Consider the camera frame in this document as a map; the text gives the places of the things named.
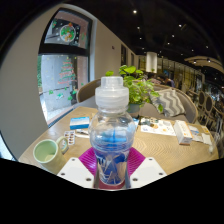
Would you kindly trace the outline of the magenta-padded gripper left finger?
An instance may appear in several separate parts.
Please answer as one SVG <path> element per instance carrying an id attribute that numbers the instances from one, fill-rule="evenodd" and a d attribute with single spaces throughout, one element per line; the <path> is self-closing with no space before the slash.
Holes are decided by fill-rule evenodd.
<path id="1" fill-rule="evenodd" d="M 58 176 L 84 188 L 93 188 L 97 173 L 97 159 L 89 148 L 80 157 L 71 157 Z"/>

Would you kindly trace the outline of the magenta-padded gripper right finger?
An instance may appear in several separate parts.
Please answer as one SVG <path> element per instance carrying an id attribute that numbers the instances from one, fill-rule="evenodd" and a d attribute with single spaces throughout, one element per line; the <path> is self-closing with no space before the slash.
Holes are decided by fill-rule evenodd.
<path id="1" fill-rule="evenodd" d="M 129 188 L 140 188 L 165 176 L 165 171 L 153 157 L 145 157 L 137 149 L 130 149 L 128 157 Z"/>

